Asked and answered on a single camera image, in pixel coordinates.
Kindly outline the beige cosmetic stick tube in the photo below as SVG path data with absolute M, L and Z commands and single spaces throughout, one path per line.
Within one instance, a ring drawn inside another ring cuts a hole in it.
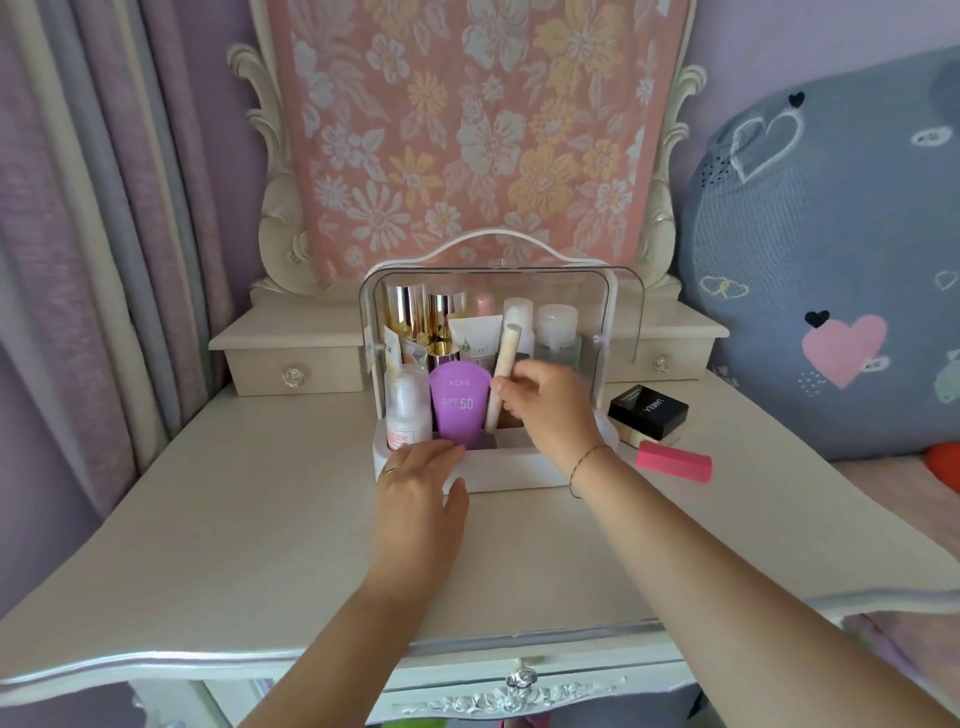
M 498 394 L 496 383 L 499 380 L 510 379 L 517 359 L 522 334 L 523 328 L 518 323 L 507 323 L 504 328 L 494 367 L 493 379 L 490 383 L 489 396 L 487 398 L 484 431 L 488 434 L 492 434 L 497 430 L 499 416 L 502 410 L 502 397 Z

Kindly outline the pink nail buffer block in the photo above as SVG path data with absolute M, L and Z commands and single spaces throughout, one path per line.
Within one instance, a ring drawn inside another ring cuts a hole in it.
M 713 459 L 708 455 L 652 442 L 639 444 L 634 465 L 641 470 L 702 484 L 709 484 L 714 472 Z

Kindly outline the short gold cosmetic bottle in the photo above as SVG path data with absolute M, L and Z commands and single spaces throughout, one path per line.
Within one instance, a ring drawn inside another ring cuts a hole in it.
M 454 343 L 450 320 L 462 313 L 463 303 L 460 293 L 432 293 L 426 295 L 428 319 L 430 325 L 430 345 L 427 353 L 433 358 L 444 358 L 454 353 Z

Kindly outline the clear bottle white cap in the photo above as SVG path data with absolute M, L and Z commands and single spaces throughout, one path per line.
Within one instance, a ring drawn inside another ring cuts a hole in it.
M 574 306 L 545 304 L 536 312 L 533 358 L 578 371 L 582 339 Z

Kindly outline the red round object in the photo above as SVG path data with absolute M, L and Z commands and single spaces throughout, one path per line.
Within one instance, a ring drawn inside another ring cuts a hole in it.
M 960 495 L 960 442 L 931 445 L 922 461 L 937 480 Z

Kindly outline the person's right hand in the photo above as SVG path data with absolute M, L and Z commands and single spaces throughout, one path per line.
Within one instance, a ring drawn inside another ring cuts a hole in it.
M 594 407 L 578 375 L 568 367 L 527 359 L 513 365 L 521 403 L 503 404 L 520 419 L 534 446 L 572 480 L 584 457 L 605 445 Z

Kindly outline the white pump bottle pink label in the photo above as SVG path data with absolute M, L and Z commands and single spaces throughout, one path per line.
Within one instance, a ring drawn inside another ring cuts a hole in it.
M 427 371 L 416 364 L 390 368 L 385 375 L 386 443 L 390 451 L 433 439 Z

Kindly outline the person's left hand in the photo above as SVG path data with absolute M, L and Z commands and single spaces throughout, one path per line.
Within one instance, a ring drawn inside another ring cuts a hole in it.
M 394 451 L 377 480 L 373 570 L 403 583 L 445 580 L 464 525 L 446 525 L 447 482 L 466 450 L 445 440 Z

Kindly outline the purple grey curtain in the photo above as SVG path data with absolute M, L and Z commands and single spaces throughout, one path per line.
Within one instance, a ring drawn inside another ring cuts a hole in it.
M 188 1 L 0 0 L 0 345 L 101 517 L 227 381 Z

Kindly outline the black compact box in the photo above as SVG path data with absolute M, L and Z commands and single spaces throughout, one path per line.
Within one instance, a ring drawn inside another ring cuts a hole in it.
M 687 421 L 690 406 L 648 386 L 636 384 L 613 397 L 607 417 L 620 440 L 633 447 L 642 441 L 661 444 Z

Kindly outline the white organizer box clear lid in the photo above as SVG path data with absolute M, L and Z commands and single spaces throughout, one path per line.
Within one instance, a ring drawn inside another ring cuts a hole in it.
M 533 301 L 534 329 L 541 306 L 574 307 L 579 314 L 582 348 L 579 369 L 572 371 L 588 389 L 596 424 L 605 442 L 612 447 L 618 444 L 614 427 L 601 406 L 601 395 L 615 314 L 623 307 L 643 310 L 645 290 L 641 278 L 624 266 L 560 252 L 528 233 L 486 228 L 464 233 L 412 258 L 376 263 L 361 284 L 359 305 L 366 362 L 373 377 L 378 418 L 372 440 L 377 474 L 384 471 L 393 453 L 386 443 L 385 421 L 388 370 L 382 333 L 389 327 L 386 285 L 415 283 L 424 284 L 426 295 L 460 293 L 462 313 L 458 318 L 476 316 L 476 297 L 490 294 L 494 315 L 502 315 L 501 341 L 505 329 L 503 307 L 509 298 Z M 460 360 L 456 347 L 452 355 L 434 358 L 427 352 L 429 345 L 402 344 L 404 365 L 418 365 L 429 376 L 441 364 Z M 546 456 L 538 453 L 523 426 L 503 407 L 496 431 L 484 432 L 481 448 L 466 450 L 447 485 L 456 479 L 464 480 L 473 493 L 562 487 L 568 483 Z

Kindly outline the person's left forearm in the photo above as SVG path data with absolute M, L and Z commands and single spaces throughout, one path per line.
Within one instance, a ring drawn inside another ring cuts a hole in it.
M 377 560 L 239 728 L 364 728 L 453 561 Z

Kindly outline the grey heart print pillow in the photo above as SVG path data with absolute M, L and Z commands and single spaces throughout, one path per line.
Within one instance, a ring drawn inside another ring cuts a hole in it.
M 825 460 L 960 442 L 960 45 L 775 91 L 690 178 L 710 369 Z

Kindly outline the white opaque bottle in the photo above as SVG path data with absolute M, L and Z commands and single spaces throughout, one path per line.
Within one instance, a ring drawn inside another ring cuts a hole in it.
M 519 326 L 521 334 L 517 345 L 516 359 L 530 359 L 534 355 L 534 302 L 525 297 L 509 297 L 504 301 L 503 324 Z

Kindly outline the small cream drawer crystal knob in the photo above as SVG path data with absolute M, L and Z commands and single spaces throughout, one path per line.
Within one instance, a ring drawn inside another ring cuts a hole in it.
M 676 301 L 639 310 L 618 307 L 613 319 L 605 383 L 696 381 L 707 370 L 726 326 Z
M 356 304 L 251 307 L 211 339 L 241 397 L 355 393 L 369 382 Z

